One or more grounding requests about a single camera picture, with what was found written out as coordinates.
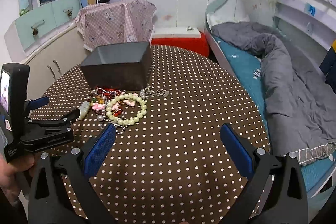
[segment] blue gripper pad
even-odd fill
[[[112,123],[108,123],[97,137],[98,140],[84,159],[85,178],[89,179],[90,177],[97,175],[99,168],[106,158],[106,155],[116,140],[116,136],[115,126]]]
[[[254,174],[252,159],[226,124],[223,124],[220,129],[220,139],[239,173],[247,179],[252,178]]]
[[[43,107],[43,106],[45,106],[47,104],[49,104],[49,97],[44,96],[44,97],[41,97],[39,99],[30,101],[28,107],[31,110],[35,110],[35,109]]]

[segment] round table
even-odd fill
[[[90,182],[118,223],[218,223],[246,184],[221,143],[220,128],[229,122],[254,146],[268,151],[261,116],[237,79],[209,59],[178,47],[151,49],[148,86],[169,90],[170,95],[148,100],[147,115],[117,135]],[[58,119],[79,107],[90,88],[76,66],[45,94],[49,104],[32,118]],[[124,109],[125,116],[134,116],[138,106]],[[81,147],[99,134],[99,123],[90,111],[72,126],[75,142],[51,154]],[[76,213],[85,217],[70,181],[63,179]]]

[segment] white cabinet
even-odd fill
[[[80,64],[88,54],[76,28],[49,44],[26,63],[30,66],[27,99],[41,97],[56,79]]]

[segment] gray comforter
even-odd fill
[[[336,95],[312,63],[274,29],[258,23],[223,23],[213,35],[261,56],[266,118],[274,155],[295,152],[300,165],[336,148]]]

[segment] pink checkered cloth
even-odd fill
[[[75,18],[84,48],[93,51],[107,44],[149,41],[156,7],[146,0],[99,3],[81,9]]]

